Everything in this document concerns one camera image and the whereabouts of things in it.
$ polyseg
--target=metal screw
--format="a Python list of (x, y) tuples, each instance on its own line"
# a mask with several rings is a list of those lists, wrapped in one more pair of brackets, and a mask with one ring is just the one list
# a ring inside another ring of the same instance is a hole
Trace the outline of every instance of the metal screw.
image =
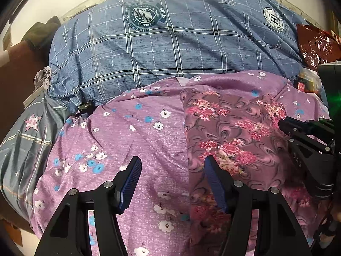
[(104, 182), (103, 186), (105, 188), (110, 188), (111, 186), (113, 185), (113, 182), (112, 181), (107, 181), (107, 182)]
[(240, 188), (240, 187), (242, 187), (242, 186), (244, 185), (243, 182), (242, 182), (242, 181), (239, 181), (239, 180), (234, 181), (233, 184), (234, 184), (236, 187), (238, 187), (238, 188)]
[(276, 187), (271, 187), (271, 188), (270, 188), (270, 191), (271, 191), (272, 193), (274, 193), (274, 194), (278, 194), (278, 193), (279, 193), (279, 189), (276, 188)]
[(68, 192), (68, 194), (71, 195), (71, 196), (75, 195), (76, 193), (77, 193), (77, 189), (70, 189), (69, 192)]

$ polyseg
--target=maroon floral fabric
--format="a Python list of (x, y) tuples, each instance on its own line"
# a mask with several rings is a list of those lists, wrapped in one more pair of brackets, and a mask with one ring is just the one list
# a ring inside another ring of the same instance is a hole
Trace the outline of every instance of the maroon floral fabric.
[[(288, 90), (285, 86), (285, 93), (293, 90), (292, 86)], [(230, 215), (217, 207), (202, 170), (208, 155), (213, 155), (235, 180), (251, 188), (279, 188), (307, 237), (317, 228), (318, 205), (308, 195), (292, 164), (288, 137), (278, 128), (278, 121), (287, 115), (280, 102), (285, 94), (281, 94), (276, 96), (277, 101), (271, 95), (249, 100), (217, 89), (200, 92), (187, 88), (180, 94), (189, 158), (192, 255), (217, 255), (230, 224)], [(299, 100), (309, 96), (299, 93), (298, 97), (295, 104), (299, 105)], [(305, 117), (314, 116), (311, 110)], [(255, 247), (257, 214), (253, 212), (248, 251)]]

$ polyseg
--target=white circular logo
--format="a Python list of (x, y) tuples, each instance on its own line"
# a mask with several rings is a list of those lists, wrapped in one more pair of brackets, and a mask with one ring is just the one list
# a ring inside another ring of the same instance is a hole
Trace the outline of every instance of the white circular logo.
[(282, 17), (275, 12), (272, 8), (265, 8), (264, 9), (264, 17), (273, 26), (276, 30), (280, 32), (284, 31), (284, 22)]

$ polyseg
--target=circular logo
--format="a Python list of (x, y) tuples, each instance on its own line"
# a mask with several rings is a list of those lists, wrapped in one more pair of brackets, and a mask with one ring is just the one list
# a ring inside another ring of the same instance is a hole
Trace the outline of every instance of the circular logo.
[(152, 5), (135, 5), (128, 13), (129, 21), (141, 29), (154, 26), (161, 17), (160, 9)]
[(280, 32), (284, 31), (283, 19), (277, 12), (275, 12), (274, 9), (265, 8), (263, 13), (266, 21), (268, 21), (271, 26), (273, 26), (276, 30), (279, 30)]

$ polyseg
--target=dark blue circular logo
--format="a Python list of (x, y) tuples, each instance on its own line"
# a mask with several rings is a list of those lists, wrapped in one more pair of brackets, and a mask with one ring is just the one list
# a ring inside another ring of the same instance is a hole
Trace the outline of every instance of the dark blue circular logo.
[(148, 31), (158, 21), (162, 23), (166, 21), (166, 12), (160, 4), (156, 6), (148, 4), (132, 5), (127, 8), (125, 19), (131, 28)]

